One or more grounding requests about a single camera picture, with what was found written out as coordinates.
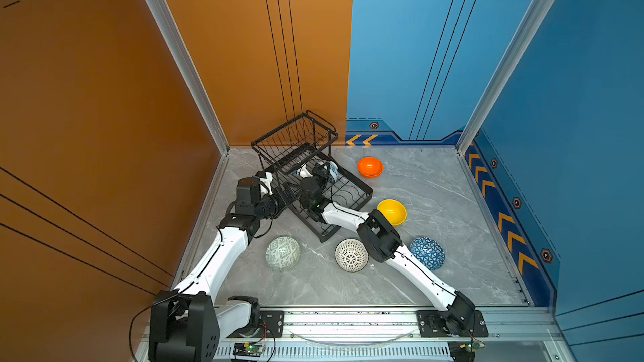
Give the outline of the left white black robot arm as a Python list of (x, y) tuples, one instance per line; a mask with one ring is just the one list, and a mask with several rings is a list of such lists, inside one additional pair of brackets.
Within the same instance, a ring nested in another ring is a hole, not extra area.
[(277, 219), (296, 199), (288, 184), (275, 184), (269, 173), (238, 181), (218, 238), (188, 276), (158, 292), (149, 307), (149, 360), (211, 361), (222, 339), (259, 330), (257, 298), (234, 296), (220, 307), (214, 301), (236, 260), (258, 237), (261, 222)]

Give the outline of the green patterned white bowl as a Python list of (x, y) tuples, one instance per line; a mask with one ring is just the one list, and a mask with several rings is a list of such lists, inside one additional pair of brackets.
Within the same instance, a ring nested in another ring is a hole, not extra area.
[(272, 240), (266, 250), (266, 262), (275, 271), (293, 269), (300, 260), (300, 243), (291, 236), (280, 236)]

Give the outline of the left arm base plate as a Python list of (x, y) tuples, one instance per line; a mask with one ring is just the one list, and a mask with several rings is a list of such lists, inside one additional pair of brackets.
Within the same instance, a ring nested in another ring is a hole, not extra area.
[(269, 338), (274, 336), (276, 339), (283, 336), (285, 312), (283, 310), (261, 309), (259, 325), (257, 328), (242, 328), (229, 336), (230, 339), (250, 338), (258, 339), (264, 335), (267, 329), (271, 332)]

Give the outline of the blue floral white bowl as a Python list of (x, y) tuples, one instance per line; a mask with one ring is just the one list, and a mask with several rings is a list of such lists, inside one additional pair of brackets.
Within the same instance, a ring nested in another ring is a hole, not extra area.
[(339, 169), (335, 162), (329, 161), (327, 163), (327, 169), (329, 171), (329, 180), (332, 183), (335, 183), (339, 179)]

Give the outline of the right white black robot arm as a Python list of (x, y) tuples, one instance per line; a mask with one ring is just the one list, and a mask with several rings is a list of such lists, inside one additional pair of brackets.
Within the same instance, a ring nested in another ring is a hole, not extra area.
[(370, 258), (396, 269), (439, 310), (446, 333), (471, 335), (476, 328), (474, 303), (424, 266), (380, 210), (367, 213), (343, 207), (324, 196), (325, 183), (310, 174), (300, 181), (299, 201), (307, 213), (316, 221), (357, 233)]

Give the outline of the yellow plastic bowl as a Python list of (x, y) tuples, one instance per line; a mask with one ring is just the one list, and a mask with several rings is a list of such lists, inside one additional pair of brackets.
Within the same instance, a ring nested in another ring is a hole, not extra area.
[(403, 224), (408, 217), (408, 212), (405, 206), (395, 199), (384, 199), (378, 204), (377, 209), (394, 227)]

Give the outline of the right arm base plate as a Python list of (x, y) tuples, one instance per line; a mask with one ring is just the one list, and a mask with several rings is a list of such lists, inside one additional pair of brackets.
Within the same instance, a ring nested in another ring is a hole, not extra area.
[(423, 338), (486, 338), (489, 331), (483, 313), (475, 310), (469, 318), (445, 317), (440, 311), (419, 310), (416, 312), (419, 332)]

